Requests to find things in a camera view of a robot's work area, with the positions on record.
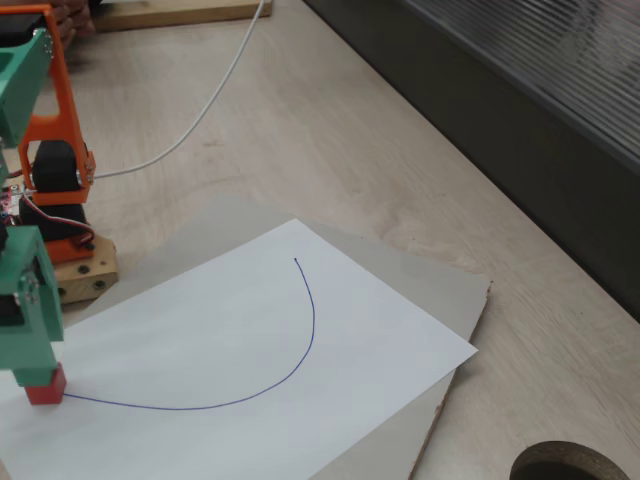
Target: orange robot arm part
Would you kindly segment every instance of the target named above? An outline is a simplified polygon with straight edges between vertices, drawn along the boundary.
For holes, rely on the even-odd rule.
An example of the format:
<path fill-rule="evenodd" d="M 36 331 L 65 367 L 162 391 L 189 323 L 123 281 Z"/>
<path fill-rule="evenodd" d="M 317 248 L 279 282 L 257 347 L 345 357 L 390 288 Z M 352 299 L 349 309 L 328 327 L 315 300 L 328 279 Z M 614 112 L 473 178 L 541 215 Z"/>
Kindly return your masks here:
<path fill-rule="evenodd" d="M 53 59 L 49 75 L 53 78 L 59 109 L 56 115 L 31 116 L 29 127 L 18 147 L 25 183 L 29 189 L 36 190 L 31 179 L 31 164 L 27 153 L 29 143 L 41 140 L 64 140 L 71 145 L 75 153 L 78 179 L 82 182 L 80 189 L 71 192 L 34 193 L 33 201 L 40 206 L 85 203 L 89 196 L 91 185 L 93 185 L 96 163 L 93 152 L 87 151 L 80 131 L 80 122 L 78 121 L 78 113 L 73 101 L 71 82 L 64 62 L 64 48 L 62 47 L 56 20 L 49 5 L 0 8 L 0 15 L 24 13 L 41 13 L 46 19 L 47 29 L 53 39 Z"/>

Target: blue ink line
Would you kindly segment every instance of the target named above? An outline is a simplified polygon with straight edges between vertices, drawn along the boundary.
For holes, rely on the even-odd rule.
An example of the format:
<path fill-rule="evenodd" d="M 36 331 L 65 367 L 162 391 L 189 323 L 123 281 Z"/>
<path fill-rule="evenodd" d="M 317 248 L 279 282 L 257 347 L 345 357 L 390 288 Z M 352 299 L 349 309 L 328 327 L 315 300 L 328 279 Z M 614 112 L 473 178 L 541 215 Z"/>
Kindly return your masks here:
<path fill-rule="evenodd" d="M 250 397 L 245 397 L 245 398 L 241 398 L 240 400 L 234 400 L 233 402 L 221 403 L 219 405 L 211 405 L 211 406 L 207 406 L 207 407 L 189 407 L 189 408 L 153 407 L 153 406 L 147 406 L 147 405 L 135 405 L 135 404 L 131 404 L 131 403 L 110 402 L 110 401 L 107 401 L 107 400 L 100 400 L 100 399 L 97 399 L 97 398 L 82 397 L 80 395 L 72 395 L 70 393 L 65 393 L 64 394 L 65 397 L 77 398 L 79 400 L 88 400 L 90 402 L 106 403 L 108 405 L 118 405 L 120 407 L 144 408 L 146 410 L 169 410 L 169 411 L 212 410 L 214 408 L 228 407 L 229 405 L 235 405 L 237 403 L 246 402 L 247 400 L 251 400 L 252 398 L 259 397 L 260 395 L 262 395 L 264 393 L 267 393 L 269 390 L 273 390 L 277 386 L 282 385 L 284 382 L 289 380 L 289 378 L 291 378 L 291 376 L 294 373 L 296 373 L 298 368 L 300 368 L 300 365 L 302 365 L 302 362 L 304 362 L 305 358 L 307 358 L 307 355 L 309 355 L 309 352 L 311 351 L 311 347 L 313 346 L 313 340 L 314 340 L 315 335 L 316 335 L 316 306 L 313 303 L 313 295 L 311 295 L 311 289 L 309 288 L 309 284 L 307 283 L 307 277 L 305 277 L 304 272 L 302 271 L 302 267 L 300 266 L 300 263 L 298 263 L 298 259 L 294 258 L 294 260 L 296 262 L 296 265 L 298 265 L 298 268 L 300 269 L 300 274 L 302 275 L 302 279 L 304 280 L 304 284 L 307 287 L 307 292 L 309 293 L 309 300 L 311 300 L 311 309 L 313 311 L 313 328 L 311 330 L 311 341 L 309 342 L 309 348 L 307 348 L 307 351 L 304 353 L 304 355 L 302 357 L 302 360 L 300 360 L 298 362 L 298 364 L 296 365 L 296 368 L 294 368 L 289 375 L 284 377 L 282 380 L 280 380 L 275 385 L 271 385 L 269 388 L 265 388 L 261 392 L 258 392 L 258 393 L 254 394 L 254 395 L 251 395 Z"/>

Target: white cable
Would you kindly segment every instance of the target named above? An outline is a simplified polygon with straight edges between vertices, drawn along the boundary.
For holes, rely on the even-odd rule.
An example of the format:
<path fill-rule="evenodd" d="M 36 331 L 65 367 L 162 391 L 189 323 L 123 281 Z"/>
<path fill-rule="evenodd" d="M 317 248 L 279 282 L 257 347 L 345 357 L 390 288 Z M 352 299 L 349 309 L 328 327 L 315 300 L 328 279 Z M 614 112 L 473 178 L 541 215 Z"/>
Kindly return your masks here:
<path fill-rule="evenodd" d="M 182 137 L 180 137 L 180 139 L 176 143 L 171 145 L 169 148 L 167 148 L 160 155 L 158 155 L 155 158 L 152 158 L 151 160 L 149 160 L 147 162 L 141 163 L 140 165 L 136 165 L 135 167 L 125 168 L 123 170 L 117 170 L 115 172 L 100 173 L 100 174 L 97 174 L 95 176 L 96 179 L 98 179 L 98 178 L 115 177 L 116 175 L 125 175 L 127 173 L 137 172 L 138 170 L 142 170 L 143 168 L 147 168 L 147 167 L 153 165 L 154 163 L 159 162 L 164 157 L 166 157 L 171 152 L 173 152 L 176 148 L 178 148 L 180 145 L 182 145 L 182 143 L 189 137 L 189 135 L 191 135 L 193 133 L 193 131 L 198 127 L 198 125 L 200 124 L 200 122 L 202 121 L 204 116 L 207 114 L 207 112 L 209 111 L 211 106 L 218 99 L 218 96 L 220 95 L 220 92 L 222 91 L 222 89 L 226 85 L 227 81 L 231 77 L 231 74 L 233 73 L 233 70 L 236 68 L 236 65 L 238 64 L 238 61 L 240 60 L 240 57 L 242 56 L 242 53 L 244 52 L 244 49 L 247 46 L 247 43 L 249 43 L 249 39 L 251 38 L 251 34 L 253 33 L 253 29 L 256 26 L 256 23 L 257 23 L 258 19 L 260 18 L 260 15 L 262 14 L 262 10 L 264 9 L 265 3 L 266 3 L 266 0 L 261 0 L 260 1 L 260 5 L 258 6 L 258 9 L 256 10 L 256 14 L 253 16 L 253 20 L 251 21 L 251 25 L 249 25 L 249 29 L 247 30 L 247 33 L 244 36 L 244 40 L 242 40 L 242 43 L 240 44 L 240 49 L 238 50 L 238 53 L 236 54 L 236 58 L 234 58 L 233 62 L 231 62 L 231 65 L 229 66 L 229 70 L 227 70 L 227 73 L 222 78 L 222 81 L 220 82 L 220 85 L 218 85 L 218 88 L 216 88 L 216 91 L 213 92 L 213 95 L 211 96 L 211 98 L 209 99 L 207 104 L 204 106 L 202 111 L 200 112 L 200 115 L 198 115 L 198 117 L 196 118 L 196 121 L 193 122 L 193 125 L 191 125 L 191 127 L 189 127 L 189 129 L 182 135 Z"/>

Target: dark gray wall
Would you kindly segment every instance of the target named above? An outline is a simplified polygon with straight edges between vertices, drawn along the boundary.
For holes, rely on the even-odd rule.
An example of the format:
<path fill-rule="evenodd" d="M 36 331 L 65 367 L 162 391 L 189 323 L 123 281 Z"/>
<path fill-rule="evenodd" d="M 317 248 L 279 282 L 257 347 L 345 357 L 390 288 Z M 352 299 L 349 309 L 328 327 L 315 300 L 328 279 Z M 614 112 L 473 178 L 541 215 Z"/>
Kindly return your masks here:
<path fill-rule="evenodd" d="M 615 149 L 404 4 L 306 2 L 640 319 L 640 177 Z"/>

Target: red wire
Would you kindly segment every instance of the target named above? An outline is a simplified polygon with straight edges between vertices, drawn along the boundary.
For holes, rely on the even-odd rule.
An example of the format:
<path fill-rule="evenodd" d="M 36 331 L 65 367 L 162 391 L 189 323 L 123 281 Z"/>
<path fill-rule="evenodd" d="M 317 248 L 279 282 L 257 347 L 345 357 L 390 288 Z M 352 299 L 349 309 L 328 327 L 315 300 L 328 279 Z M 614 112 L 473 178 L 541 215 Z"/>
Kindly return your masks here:
<path fill-rule="evenodd" d="M 24 199 L 24 201 L 31 207 L 31 209 L 33 211 L 35 211 L 38 215 L 40 215 L 43 218 L 46 218 L 47 220 L 50 220 L 52 222 L 56 222 L 56 223 L 64 223 L 66 225 L 71 225 L 73 227 L 79 227 L 82 228 L 84 230 L 86 230 L 88 232 L 88 235 L 85 235 L 84 237 L 82 237 L 80 239 L 80 245 L 84 245 L 86 243 L 89 243 L 90 241 L 92 241 L 95 237 L 96 237 L 96 232 L 93 230 L 93 228 L 91 228 L 89 225 L 82 223 L 82 222 L 76 222 L 75 220 L 70 220 L 68 218 L 62 218 L 62 217 L 52 217 L 51 215 L 47 215 L 46 213 L 44 213 L 42 210 L 40 210 L 35 203 L 33 203 L 31 201 L 31 199 L 27 196 L 26 193 L 22 194 L 22 198 Z"/>

